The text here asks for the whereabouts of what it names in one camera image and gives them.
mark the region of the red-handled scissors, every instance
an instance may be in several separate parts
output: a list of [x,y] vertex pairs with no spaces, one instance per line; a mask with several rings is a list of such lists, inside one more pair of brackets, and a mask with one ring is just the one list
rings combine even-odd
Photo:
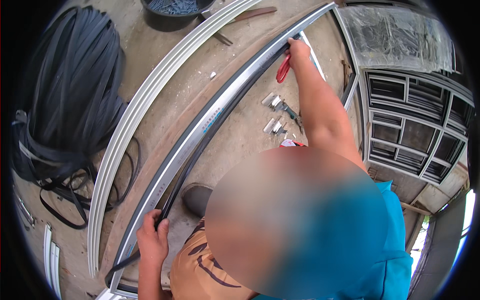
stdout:
[[278,68],[278,71],[276,72],[276,81],[280,84],[282,83],[285,78],[287,77],[288,71],[290,70],[290,53],[287,54],[287,57],[283,60],[282,64],[280,65],[280,68]]

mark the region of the metal bracket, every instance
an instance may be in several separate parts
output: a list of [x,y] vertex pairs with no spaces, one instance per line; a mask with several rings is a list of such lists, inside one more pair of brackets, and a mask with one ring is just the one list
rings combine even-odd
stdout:
[[274,135],[280,135],[282,133],[287,134],[288,131],[283,128],[279,120],[280,120],[280,117],[278,117],[277,120],[272,118],[265,126],[264,132],[266,134],[273,133]]

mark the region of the concrete floor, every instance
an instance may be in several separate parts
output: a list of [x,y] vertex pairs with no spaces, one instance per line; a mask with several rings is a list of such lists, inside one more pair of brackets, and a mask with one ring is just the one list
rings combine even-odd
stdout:
[[[217,0],[212,6],[216,12],[232,0]],[[234,56],[245,50],[258,37],[263,36],[286,19],[319,3],[318,0],[280,1],[264,0],[255,7],[276,6],[278,11],[250,20],[225,26],[223,33],[234,42],[226,47],[216,39],[207,40],[179,69],[159,94],[149,111],[143,118],[135,136],[142,146],[143,164],[148,155],[158,143],[164,132],[175,118],[185,109],[193,97],[209,82],[211,72],[219,73],[230,63]],[[143,21],[142,6],[139,0],[77,0],[69,2],[73,5],[93,5],[101,11],[106,11],[120,34],[120,43],[126,54],[126,68],[120,95],[129,101],[135,94],[151,70],[161,59],[195,26],[196,21],[187,28],[173,33],[161,33],[149,28]],[[325,15],[309,26],[305,33],[314,48],[327,82],[341,96],[343,87],[343,66],[341,60],[346,58],[345,50],[339,33],[330,15]],[[270,120],[282,116],[286,123],[288,138],[296,135],[296,140],[307,144],[304,135],[285,112],[273,113],[263,107],[260,101],[270,92],[280,94],[295,110],[299,110],[298,89],[294,73],[290,72],[283,84],[278,84],[275,74],[281,61],[270,67],[257,83],[245,95],[225,121],[209,146],[206,148],[185,184],[201,182],[215,186],[220,178],[235,164],[247,156],[278,147],[283,137],[269,136],[263,133],[263,128]],[[354,102],[348,111],[349,117],[359,145],[359,128],[357,119],[358,106]],[[131,144],[129,153],[136,157],[136,146]],[[93,158],[98,167],[103,152]],[[115,178],[120,191],[126,187],[130,176],[130,166],[125,160]],[[89,299],[97,295],[105,287],[102,278],[91,278],[88,274],[86,241],[87,231],[74,230],[66,227],[55,219],[38,200],[39,189],[33,184],[17,178],[17,184],[22,197],[37,218],[34,229],[25,230],[25,235],[36,258],[40,272],[43,273],[43,233],[45,224],[49,222],[53,228],[53,240],[60,246],[60,288],[63,299]],[[89,184],[83,193],[91,196],[93,185]],[[75,207],[66,201],[59,201],[56,196],[43,191],[42,195],[52,207],[56,208],[66,218],[81,223]],[[100,256],[115,218],[116,210],[105,214],[100,241]],[[177,199],[172,207],[169,218],[171,227],[169,233],[170,254],[165,261],[162,272],[162,284],[168,285],[168,273],[171,260],[181,248],[185,239],[191,233],[198,219],[190,215]],[[128,267],[124,272],[123,283],[136,286],[138,271],[136,265]]]

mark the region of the metal strip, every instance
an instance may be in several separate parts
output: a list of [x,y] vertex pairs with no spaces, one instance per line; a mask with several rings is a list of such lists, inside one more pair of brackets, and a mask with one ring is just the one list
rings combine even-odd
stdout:
[[408,103],[408,93],[410,92],[410,77],[405,78],[405,94],[403,95],[403,102]]
[[428,75],[427,74],[419,75],[414,72],[405,71],[405,70],[401,70],[401,71],[389,71],[389,70],[378,70],[378,69],[364,69],[364,70],[367,72],[382,73],[382,74],[387,74],[392,76],[399,76],[399,75],[402,75],[405,77],[408,76],[409,78],[412,78],[412,79],[421,80],[423,82],[430,83],[435,86],[444,88],[450,92],[454,92],[458,98],[467,102],[470,106],[475,107],[473,103],[472,92],[448,77],[439,78],[439,77],[436,77],[436,74],[434,73],[431,73]]
[[420,124],[424,124],[424,125],[427,125],[427,126],[430,126],[430,127],[433,127],[435,129],[438,129],[438,130],[442,130],[442,131],[445,131],[445,133],[461,140],[462,142],[467,142],[467,137],[452,130],[452,129],[449,129],[449,128],[443,128],[441,125],[438,125],[438,124],[435,124],[435,123],[432,123],[432,122],[429,122],[427,120],[424,120],[424,119],[421,119],[421,118],[417,118],[417,117],[413,117],[413,116],[409,116],[409,115],[405,115],[405,114],[402,114],[402,113],[399,113],[399,112],[395,112],[395,111],[390,111],[390,110],[385,110],[385,109],[380,109],[380,108],[369,108],[370,111],[372,112],[379,112],[381,114],[385,114],[385,115],[389,115],[389,116],[394,116],[394,117],[399,117],[399,118],[405,118],[407,120],[411,120],[411,121],[414,121],[414,122],[417,122],[417,123],[420,123]]
[[[463,143],[463,146],[460,150],[460,153],[463,153],[465,151],[465,148],[467,147],[467,143]],[[442,183],[445,182],[445,180],[448,178],[448,176],[450,175],[450,173],[452,173],[453,169],[455,168],[455,166],[457,165],[458,161],[460,160],[462,155],[459,155],[456,160],[453,162],[452,164],[452,167],[447,171],[447,173],[445,174],[445,176],[443,177],[443,179],[440,181],[440,183],[438,183],[437,185],[441,185]]]
[[[398,144],[402,144],[402,139],[403,139],[403,132],[405,131],[405,119],[402,119],[402,125],[400,126],[400,136],[398,137]],[[393,157],[393,160],[396,160],[398,157],[398,151],[400,148],[395,149],[395,155]]]
[[363,124],[362,124],[362,127],[363,127],[363,130],[364,130],[364,135],[363,135],[363,146],[364,146],[364,149],[363,149],[363,153],[365,153],[366,155],[364,155],[363,157],[363,163],[365,163],[368,159],[369,159],[369,155],[370,155],[370,132],[368,132],[369,130],[367,130],[367,122],[370,120],[372,120],[373,118],[373,114],[371,114],[370,112],[372,111],[371,108],[369,107],[369,97],[368,97],[368,91],[367,91],[367,80],[365,78],[365,72],[364,71],[361,71],[359,73],[360,75],[360,78],[359,78],[359,90],[360,90],[360,99],[359,99],[359,103],[361,102],[362,103],[362,112],[363,112],[363,115],[365,117],[368,116],[368,118],[364,118],[363,120]]
[[92,195],[88,224],[88,270],[98,271],[98,248],[108,195],[120,165],[140,121],[168,80],[209,37],[237,15],[261,0],[236,0],[213,14],[180,41],[148,75],[133,96],[108,143],[98,170]]
[[392,127],[392,128],[395,128],[395,129],[402,129],[402,126],[400,126],[400,125],[387,123],[387,122],[383,122],[383,121],[378,121],[378,120],[372,120],[372,124],[378,124],[378,125],[382,125],[382,126]]
[[95,300],[120,300],[120,299],[125,299],[125,296],[122,295],[115,295],[110,293],[109,288],[105,288],[96,298]]
[[313,64],[315,65],[315,67],[318,69],[318,72],[320,72],[320,75],[322,76],[322,78],[325,80],[325,75],[322,71],[322,67],[320,66],[320,63],[318,62],[318,59],[315,55],[315,52],[313,51],[313,48],[312,46],[310,45],[310,42],[308,41],[307,39],[307,36],[305,35],[305,33],[303,32],[303,30],[301,30],[299,32],[300,34],[300,40],[302,40],[305,44],[307,44],[309,47],[310,47],[310,60],[313,62]]
[[379,160],[386,160],[386,161],[388,161],[389,163],[391,163],[392,166],[398,165],[398,166],[403,166],[403,167],[405,167],[405,168],[409,168],[409,169],[412,170],[412,173],[413,173],[415,170],[417,170],[417,169],[416,169],[415,167],[413,167],[413,166],[409,166],[409,165],[407,165],[407,164],[405,164],[405,163],[402,163],[402,162],[399,162],[399,161],[394,161],[394,160],[391,160],[391,159],[389,159],[389,158],[382,157],[382,156],[380,156],[380,155],[370,154],[370,157],[377,158],[377,159],[379,159]]
[[52,226],[45,224],[45,234],[43,235],[43,264],[45,266],[45,277],[48,285],[52,287],[52,275],[50,273],[50,247],[52,243]]
[[61,300],[60,293],[60,282],[59,282],[59,259],[60,259],[60,248],[54,243],[51,243],[51,257],[50,257],[50,266],[52,273],[52,284],[53,290],[57,297]]
[[[353,78],[353,82],[352,82],[351,87],[350,88],[348,87],[348,85],[350,84],[350,82],[349,82],[347,84],[347,91],[348,92],[347,91],[345,92],[345,94],[347,94],[347,98],[345,99],[345,102],[343,104],[344,104],[345,110],[348,110],[348,108],[350,107],[350,104],[352,102],[353,95],[356,92],[357,84],[360,80],[360,77],[359,77],[360,68],[358,66],[357,57],[355,55],[355,49],[353,48],[350,33],[348,32],[347,27],[345,26],[345,22],[343,21],[343,18],[340,15],[340,12],[339,12],[337,7],[334,7],[332,9],[332,16],[333,16],[333,19],[334,19],[334,21],[336,22],[336,24],[339,28],[339,31],[342,33],[343,42],[346,46],[346,52],[347,52],[347,55],[349,56],[350,63],[352,64],[352,72],[355,74],[355,77]],[[360,110],[363,111],[364,116],[368,116],[368,111],[365,111],[366,106],[362,102],[362,99],[365,99],[365,98],[361,96],[360,99],[359,99],[359,104],[361,106]],[[362,134],[363,134],[362,141],[365,144],[365,141],[366,141],[366,135],[364,134],[366,132],[365,120],[363,122],[363,125],[364,125],[364,128],[362,129]]]
[[411,152],[411,153],[416,154],[416,155],[421,156],[421,157],[427,157],[427,156],[428,156],[428,154],[423,153],[422,151],[418,151],[418,150],[415,150],[415,149],[413,149],[413,148],[410,148],[410,147],[407,147],[407,146],[403,146],[403,145],[399,145],[399,144],[396,144],[396,143],[392,143],[392,142],[389,142],[389,141],[377,139],[377,138],[374,138],[374,137],[372,137],[370,140],[371,140],[372,142],[385,144],[385,145],[391,146],[391,147],[396,147],[396,148],[399,148],[399,149],[401,149],[401,150],[405,150],[405,151]]
[[18,208],[22,212],[22,215],[24,215],[25,219],[27,222],[30,224],[32,228],[35,228],[35,218],[33,218],[32,214],[28,211],[27,207],[25,206],[24,201],[20,197],[20,192],[18,192],[17,186],[13,184],[13,192],[15,193],[15,199]]
[[345,93],[342,95],[341,101],[343,102],[344,97],[345,97],[345,103],[344,103],[344,108],[345,110],[348,110],[350,108],[350,105],[352,104],[353,101],[353,95],[357,91],[357,86],[359,83],[359,78],[360,76],[358,74],[354,74],[353,79],[349,80],[347,83],[347,88],[345,89]]
[[445,166],[445,167],[447,167],[447,168],[451,168],[451,167],[452,167],[452,164],[451,164],[451,163],[449,163],[449,162],[447,162],[447,161],[444,161],[443,159],[439,159],[439,158],[437,158],[437,157],[435,157],[435,156],[432,157],[432,161],[433,161],[433,162],[436,162],[437,164],[440,164],[440,165],[442,165],[442,166]]
[[397,84],[403,84],[403,85],[406,84],[405,80],[392,78],[392,77],[381,77],[381,76],[377,76],[377,75],[368,75],[368,78],[369,79],[382,80],[382,81],[390,81],[390,82],[394,82],[394,83],[397,83]]
[[441,120],[442,118],[442,115],[441,114],[435,114],[433,112],[430,112],[430,111],[427,111],[427,110],[424,110],[424,109],[419,109],[419,108],[416,108],[416,107],[413,107],[413,106],[410,106],[408,104],[404,104],[402,102],[390,102],[390,101],[385,101],[385,100],[379,100],[379,99],[372,99],[372,103],[376,103],[376,104],[381,104],[381,105],[386,105],[386,106],[392,106],[392,107],[395,107],[395,108],[401,108],[401,109],[404,109],[404,110],[409,110],[409,111],[413,111],[413,112],[416,112],[418,114],[421,114],[421,115],[425,115],[425,116],[428,116],[432,119],[438,119],[438,120]]
[[[167,158],[164,160],[152,182],[148,186],[148,189],[145,191],[133,214],[130,224],[127,226],[115,259],[115,264],[120,263],[130,256],[133,247],[137,242],[135,232],[141,226],[144,215],[155,208],[166,187],[171,183],[182,164],[192,153],[196,145],[201,141],[207,130],[216,121],[217,117],[229,105],[238,91],[248,82],[249,78],[287,43],[289,37],[295,36],[300,30],[305,29],[308,25],[333,8],[336,8],[334,2],[318,8],[274,38],[253,58],[245,63],[202,109],[167,155]],[[110,291],[112,293],[118,294],[117,287],[120,283],[122,272],[123,269],[113,274],[110,284]]]

